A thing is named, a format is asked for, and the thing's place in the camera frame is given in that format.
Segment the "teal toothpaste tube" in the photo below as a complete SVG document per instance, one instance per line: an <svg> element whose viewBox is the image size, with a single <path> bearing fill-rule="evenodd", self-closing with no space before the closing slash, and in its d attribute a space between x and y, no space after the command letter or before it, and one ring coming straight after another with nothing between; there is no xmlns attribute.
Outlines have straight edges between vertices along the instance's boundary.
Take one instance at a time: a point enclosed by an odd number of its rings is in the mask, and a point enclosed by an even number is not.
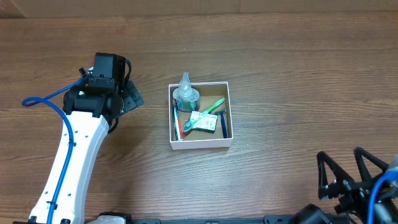
<svg viewBox="0 0 398 224"><path fill-rule="evenodd" d="M183 141L183 132L181 129L180 118L178 115L177 105L174 105L174 126L175 126L175 135L177 141Z"/></svg>

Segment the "clear soap pump bottle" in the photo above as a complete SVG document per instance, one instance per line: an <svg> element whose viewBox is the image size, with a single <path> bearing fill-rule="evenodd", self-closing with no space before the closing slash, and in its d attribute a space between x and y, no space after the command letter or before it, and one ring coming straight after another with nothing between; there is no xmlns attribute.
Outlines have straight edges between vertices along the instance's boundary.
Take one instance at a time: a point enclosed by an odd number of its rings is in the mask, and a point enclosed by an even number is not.
<svg viewBox="0 0 398 224"><path fill-rule="evenodd" d="M176 102L177 109L183 112L192 112L197 110L197 103L200 98L198 90L194 89L189 79L189 73L184 72L183 77L172 93Z"/></svg>

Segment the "green white toothbrush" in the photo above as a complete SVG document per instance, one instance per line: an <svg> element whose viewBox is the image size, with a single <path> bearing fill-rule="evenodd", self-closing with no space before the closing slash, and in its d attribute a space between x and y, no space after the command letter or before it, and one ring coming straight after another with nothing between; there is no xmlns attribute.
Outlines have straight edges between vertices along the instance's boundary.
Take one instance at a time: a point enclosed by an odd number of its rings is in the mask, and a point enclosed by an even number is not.
<svg viewBox="0 0 398 224"><path fill-rule="evenodd" d="M189 120L184 124L183 131L185 133L189 132L191 129L193 129L193 126L199 122L201 119L203 119L207 114L209 114L211 111L213 111L215 108L219 107L223 102L225 101L225 98L220 98L218 101L216 101L211 107L209 107L207 110L204 112L201 112L198 115L197 119L194 119L193 121Z"/></svg>

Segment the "green white soap bar pack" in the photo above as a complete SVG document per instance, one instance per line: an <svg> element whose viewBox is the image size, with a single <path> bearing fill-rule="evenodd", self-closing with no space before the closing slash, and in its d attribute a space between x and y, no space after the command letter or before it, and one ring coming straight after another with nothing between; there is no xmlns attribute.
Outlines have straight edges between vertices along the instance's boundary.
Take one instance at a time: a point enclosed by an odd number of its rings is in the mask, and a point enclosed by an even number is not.
<svg viewBox="0 0 398 224"><path fill-rule="evenodd" d="M187 122L193 122L194 120L196 120L199 117L199 115L201 115L200 112L192 111L192 113L190 115L190 119L187 120ZM214 133L216 131L217 122L218 122L217 115L207 114L204 118L197 121L193 125L192 129L199 130L199 131L206 131L209 133Z"/></svg>

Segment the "blue disposable razor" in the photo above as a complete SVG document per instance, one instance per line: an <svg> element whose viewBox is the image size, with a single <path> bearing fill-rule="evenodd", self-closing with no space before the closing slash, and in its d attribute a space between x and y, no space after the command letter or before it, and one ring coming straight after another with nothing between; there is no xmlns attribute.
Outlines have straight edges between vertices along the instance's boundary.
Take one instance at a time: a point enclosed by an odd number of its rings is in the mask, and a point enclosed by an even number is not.
<svg viewBox="0 0 398 224"><path fill-rule="evenodd" d="M226 123L225 123L225 119L224 119L225 113L226 113L226 110L221 110L221 111L214 112L214 115L220 116L223 137L226 139L226 138L228 138L228 131L227 131Z"/></svg>

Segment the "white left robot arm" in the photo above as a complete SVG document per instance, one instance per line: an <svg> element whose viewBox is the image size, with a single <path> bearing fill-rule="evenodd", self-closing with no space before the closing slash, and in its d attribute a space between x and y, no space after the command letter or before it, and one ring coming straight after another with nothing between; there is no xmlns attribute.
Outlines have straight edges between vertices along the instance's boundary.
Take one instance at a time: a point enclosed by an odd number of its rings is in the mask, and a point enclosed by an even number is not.
<svg viewBox="0 0 398 224"><path fill-rule="evenodd" d="M28 223L84 223L85 202L93 167L105 137L122 115L143 105L130 79L131 63L123 56L96 53L93 67L49 96L22 101L43 103L62 119L62 136L43 192Z"/></svg>

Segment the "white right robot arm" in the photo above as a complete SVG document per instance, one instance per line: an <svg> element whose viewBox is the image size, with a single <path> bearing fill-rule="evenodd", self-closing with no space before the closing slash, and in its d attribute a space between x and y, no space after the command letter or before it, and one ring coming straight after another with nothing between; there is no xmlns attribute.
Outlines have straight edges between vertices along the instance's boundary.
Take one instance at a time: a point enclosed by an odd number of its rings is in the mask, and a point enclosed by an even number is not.
<svg viewBox="0 0 398 224"><path fill-rule="evenodd" d="M318 198L338 199L336 215L328 215L309 204L294 215L289 223L342 224L354 223L356 216L363 223L397 223L397 169L361 147L354 149L361 181L355 181L327 153L317 154Z"/></svg>

